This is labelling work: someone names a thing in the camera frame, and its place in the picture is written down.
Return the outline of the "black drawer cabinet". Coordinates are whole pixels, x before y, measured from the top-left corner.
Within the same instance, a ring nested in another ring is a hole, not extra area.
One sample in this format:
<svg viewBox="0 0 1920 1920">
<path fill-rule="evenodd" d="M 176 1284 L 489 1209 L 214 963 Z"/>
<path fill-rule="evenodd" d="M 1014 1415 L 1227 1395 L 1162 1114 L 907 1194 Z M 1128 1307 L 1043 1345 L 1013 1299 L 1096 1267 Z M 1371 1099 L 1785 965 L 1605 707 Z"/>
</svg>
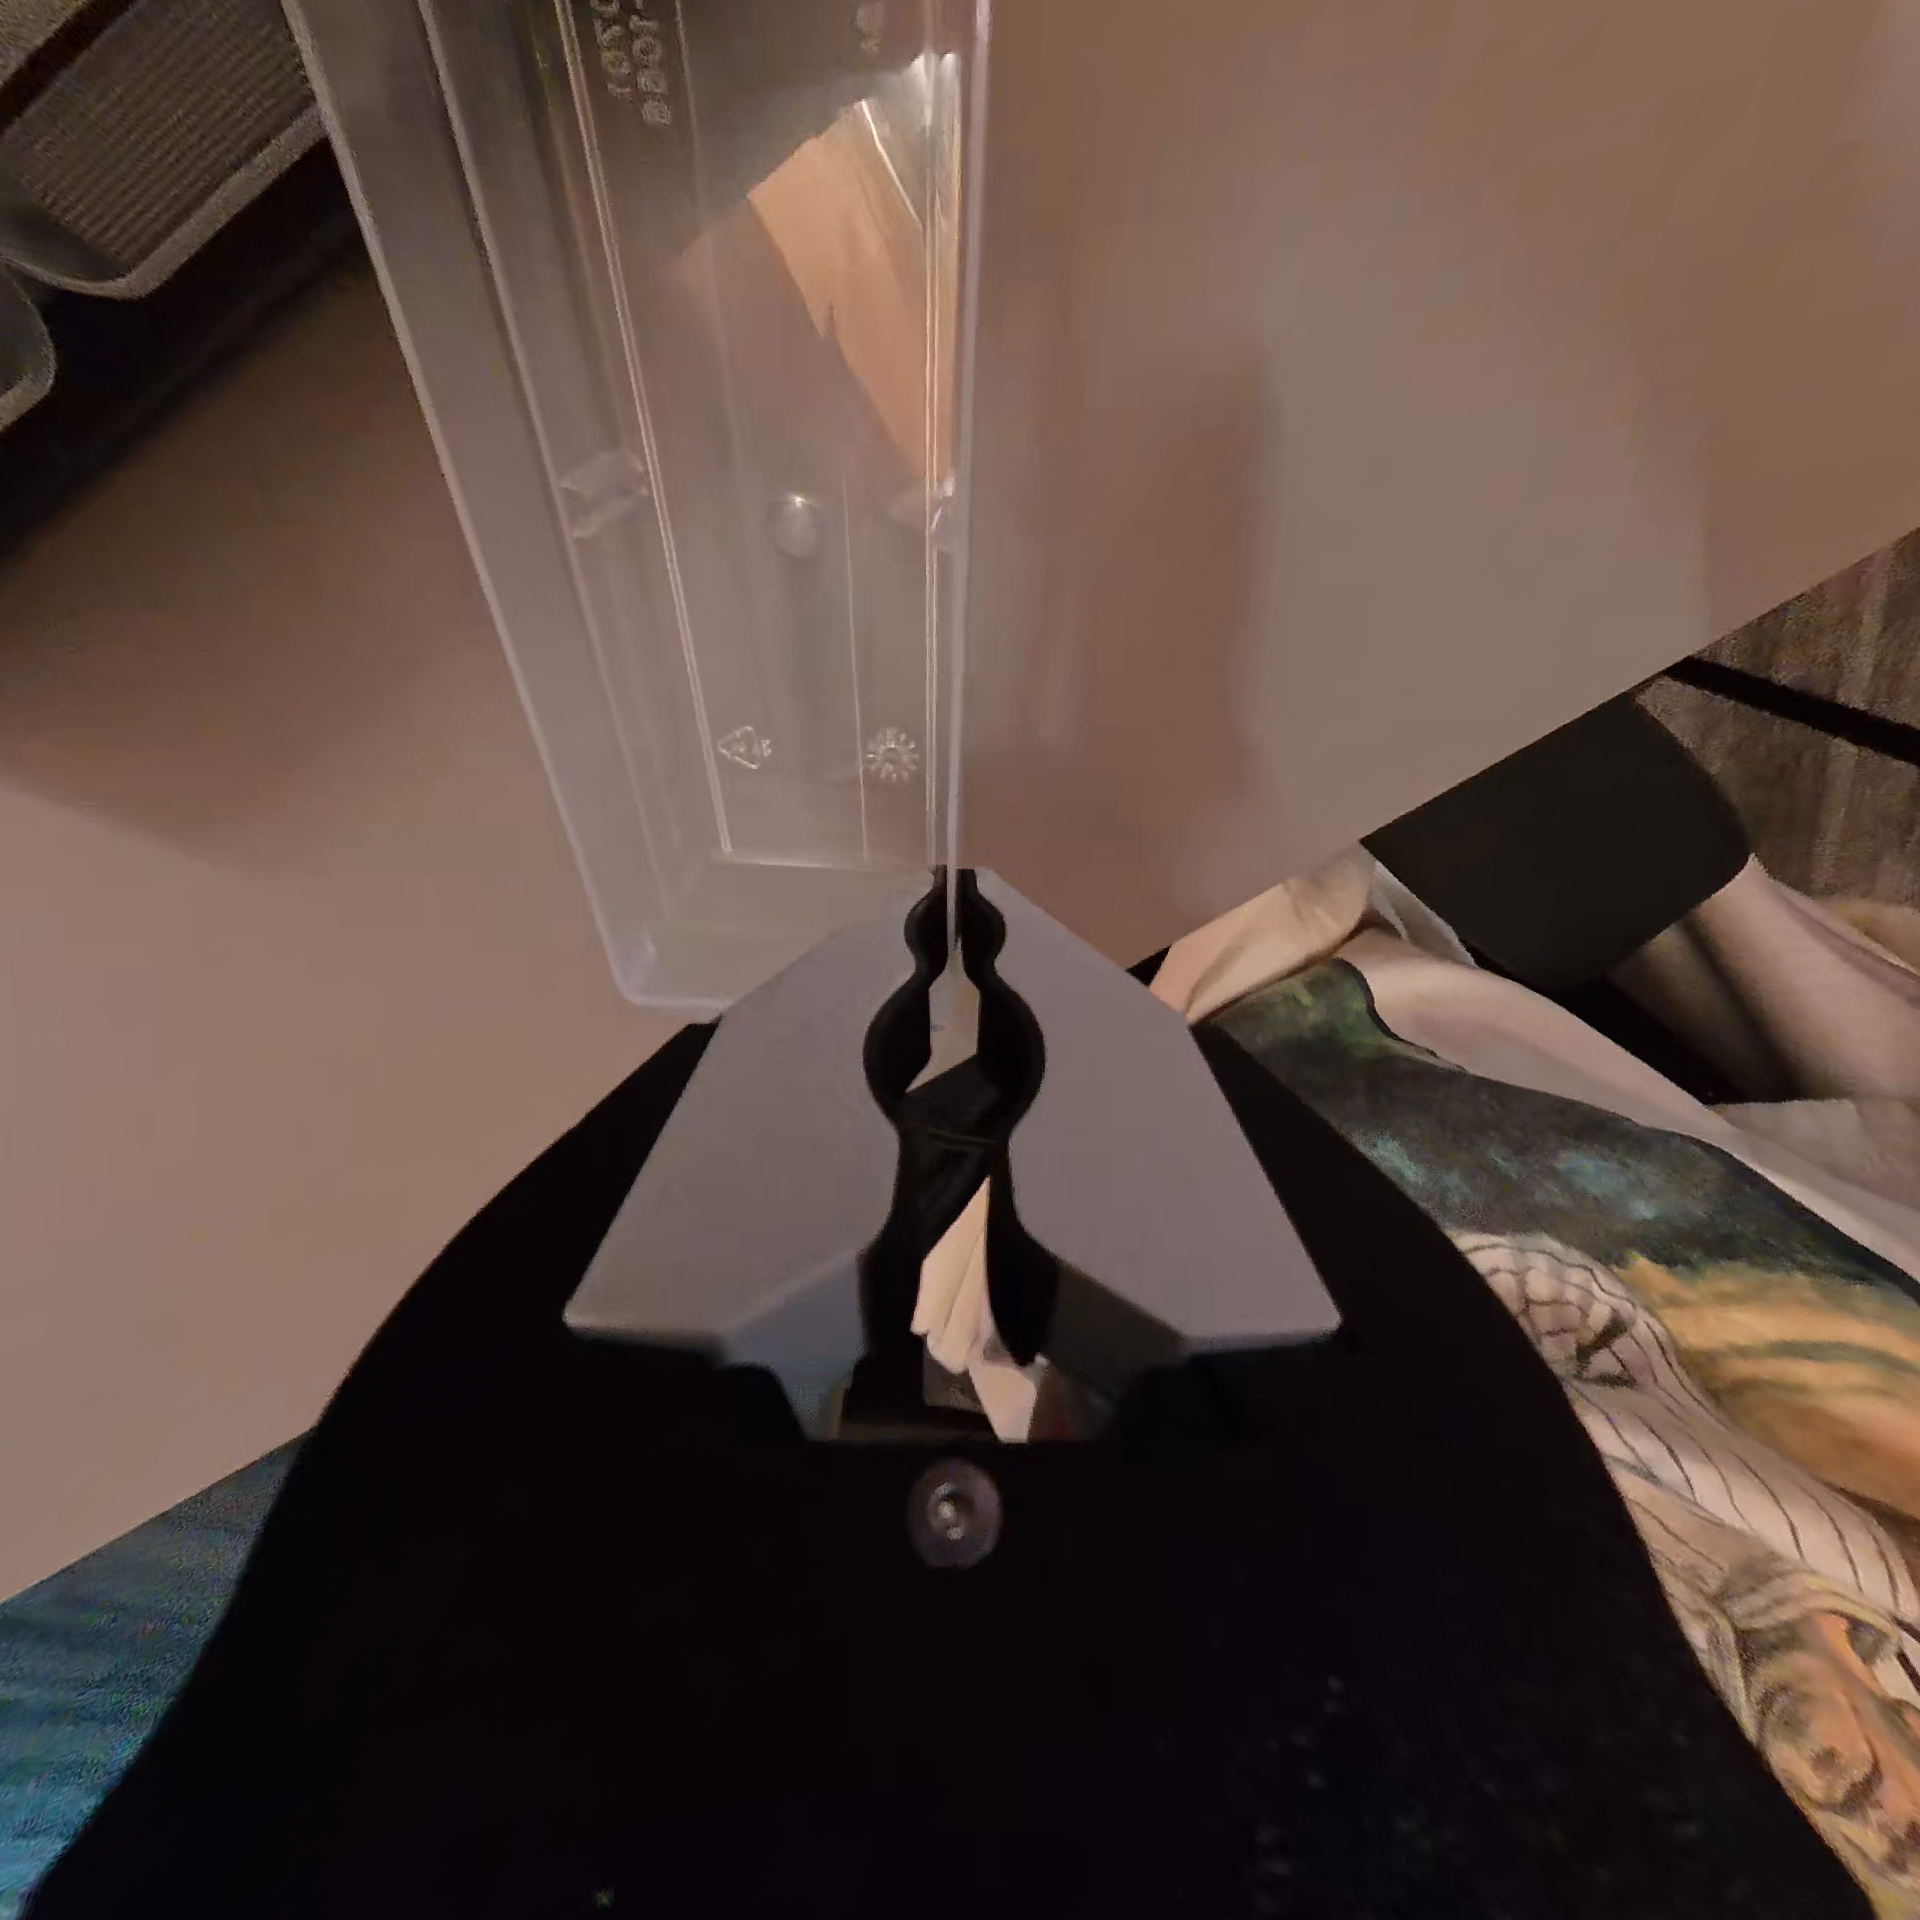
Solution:
<svg viewBox="0 0 1920 1920">
<path fill-rule="evenodd" d="M 360 226 L 323 131 L 310 153 L 155 294 L 136 301 L 50 294 L 41 313 L 59 349 L 56 387 L 12 429 L 2 425 L 5 554 L 104 479 L 163 418 L 360 254 Z"/>
</svg>

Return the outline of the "person's printed white shirt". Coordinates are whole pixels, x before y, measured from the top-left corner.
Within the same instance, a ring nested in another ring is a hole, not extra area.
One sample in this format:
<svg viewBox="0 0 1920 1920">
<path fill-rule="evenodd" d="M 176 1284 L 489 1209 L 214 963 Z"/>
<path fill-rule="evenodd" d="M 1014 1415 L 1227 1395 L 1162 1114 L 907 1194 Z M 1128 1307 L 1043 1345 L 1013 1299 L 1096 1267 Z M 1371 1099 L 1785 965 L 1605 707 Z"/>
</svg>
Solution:
<svg viewBox="0 0 1920 1920">
<path fill-rule="evenodd" d="M 1771 1177 L 1361 852 L 1142 967 L 1348 1327 L 1176 1375 L 994 1708 L 1043 1916 L 1915 1916 L 1915 1223 Z"/>
</svg>

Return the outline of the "set of frosted cabinet drawers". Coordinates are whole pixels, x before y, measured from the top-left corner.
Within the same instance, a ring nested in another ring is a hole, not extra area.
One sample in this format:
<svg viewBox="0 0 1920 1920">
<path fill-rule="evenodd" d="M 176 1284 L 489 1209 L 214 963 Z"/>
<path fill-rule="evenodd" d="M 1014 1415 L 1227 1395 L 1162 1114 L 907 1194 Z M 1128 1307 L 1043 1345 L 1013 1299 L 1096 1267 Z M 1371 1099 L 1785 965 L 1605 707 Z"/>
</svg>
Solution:
<svg viewBox="0 0 1920 1920">
<path fill-rule="evenodd" d="M 280 3 L 2 5 L 2 425 L 57 382 L 52 294 L 155 294 L 320 141 Z"/>
</svg>

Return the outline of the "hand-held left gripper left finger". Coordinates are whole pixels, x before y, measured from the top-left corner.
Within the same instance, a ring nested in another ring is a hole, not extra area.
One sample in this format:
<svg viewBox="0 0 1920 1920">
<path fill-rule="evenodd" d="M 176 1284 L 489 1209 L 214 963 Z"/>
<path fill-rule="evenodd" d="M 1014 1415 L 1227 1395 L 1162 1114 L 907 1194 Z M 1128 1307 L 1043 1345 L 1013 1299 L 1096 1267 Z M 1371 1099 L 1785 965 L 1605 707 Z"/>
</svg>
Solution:
<svg viewBox="0 0 1920 1920">
<path fill-rule="evenodd" d="M 892 889 L 729 1005 L 562 1311 L 576 1338 L 762 1370 L 804 1433 L 870 1346 L 860 1261 L 899 1135 L 866 1067 L 906 997 L 925 1060 L 949 955 L 946 876 Z"/>
</svg>

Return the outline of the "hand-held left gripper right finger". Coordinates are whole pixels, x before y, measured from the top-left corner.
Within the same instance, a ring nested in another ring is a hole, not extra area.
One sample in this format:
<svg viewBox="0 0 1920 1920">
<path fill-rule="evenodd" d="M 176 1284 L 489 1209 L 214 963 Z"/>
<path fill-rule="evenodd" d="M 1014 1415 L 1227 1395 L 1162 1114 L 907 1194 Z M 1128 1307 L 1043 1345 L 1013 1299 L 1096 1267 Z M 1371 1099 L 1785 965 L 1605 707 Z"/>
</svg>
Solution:
<svg viewBox="0 0 1920 1920">
<path fill-rule="evenodd" d="M 998 876 L 960 876 L 988 1087 L 960 1374 L 998 1438 L 1034 1430 L 1043 1364 L 1113 1401 L 1162 1364 L 1337 1331 L 1195 1029 L 1283 961 L 1289 917 L 1234 908 L 1141 980 Z"/>
</svg>

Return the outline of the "black office chair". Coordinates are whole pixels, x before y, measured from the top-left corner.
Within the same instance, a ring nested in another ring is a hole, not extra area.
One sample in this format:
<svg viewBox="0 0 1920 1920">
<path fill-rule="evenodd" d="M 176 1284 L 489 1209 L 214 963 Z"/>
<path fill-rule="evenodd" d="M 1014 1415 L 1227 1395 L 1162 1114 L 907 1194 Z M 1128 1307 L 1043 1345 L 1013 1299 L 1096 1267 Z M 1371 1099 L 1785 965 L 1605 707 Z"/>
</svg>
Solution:
<svg viewBox="0 0 1920 1920">
<path fill-rule="evenodd" d="M 1918 1094 L 1915 910 L 1776 881 L 1633 694 L 1363 845 L 1477 965 L 1713 1107 Z"/>
</svg>

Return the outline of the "clear plastic drawer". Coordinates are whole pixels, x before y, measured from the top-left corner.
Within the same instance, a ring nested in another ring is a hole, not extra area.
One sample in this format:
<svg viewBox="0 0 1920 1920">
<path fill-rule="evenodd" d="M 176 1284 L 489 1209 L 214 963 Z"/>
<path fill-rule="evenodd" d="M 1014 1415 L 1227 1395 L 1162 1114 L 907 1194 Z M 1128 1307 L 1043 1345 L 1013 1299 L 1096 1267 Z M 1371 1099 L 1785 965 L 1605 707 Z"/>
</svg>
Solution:
<svg viewBox="0 0 1920 1920">
<path fill-rule="evenodd" d="M 613 978 L 955 861 L 990 5 L 289 17 Z"/>
</svg>

